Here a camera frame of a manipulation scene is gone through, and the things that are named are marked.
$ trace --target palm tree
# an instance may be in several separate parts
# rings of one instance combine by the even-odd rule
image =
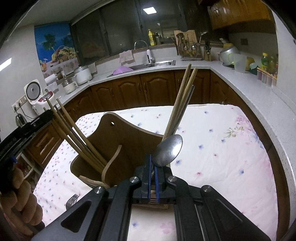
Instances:
[[[55,41],[55,35],[46,34],[44,35],[46,42],[42,43],[42,46],[45,50],[53,50],[55,52],[54,46],[57,44]]]

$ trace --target yellow bottle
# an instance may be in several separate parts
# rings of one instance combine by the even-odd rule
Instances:
[[[154,46],[154,45],[156,45],[156,43],[154,41],[153,32],[151,32],[150,29],[148,29],[148,30],[149,30],[148,36],[149,36],[149,40],[150,40],[150,45]]]

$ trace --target ceiling light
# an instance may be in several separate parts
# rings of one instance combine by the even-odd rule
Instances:
[[[156,10],[154,7],[144,8],[143,9],[147,14],[156,13]]]
[[[0,71],[6,68],[10,64],[11,64],[11,58],[6,60],[3,64],[0,64]]]

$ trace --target kitchen sink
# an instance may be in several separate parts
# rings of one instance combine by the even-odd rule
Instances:
[[[158,67],[158,66],[167,66],[167,65],[175,65],[176,60],[167,60],[167,61],[159,61],[153,64],[139,64],[135,66],[129,66],[132,70],[139,70],[139,69],[147,69],[151,67]]]

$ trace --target white rice cooker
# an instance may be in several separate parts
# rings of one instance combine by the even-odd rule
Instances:
[[[76,76],[76,82],[78,83],[78,85],[82,85],[92,79],[91,71],[89,70],[87,65],[75,69],[74,74]]]
[[[42,89],[38,80],[33,80],[24,87],[25,95],[29,103],[32,105],[33,110],[37,115],[41,115],[44,112],[43,107],[47,110],[50,109],[46,98],[49,99],[52,105],[56,104],[54,93],[52,91],[47,92],[45,95],[42,93]]]

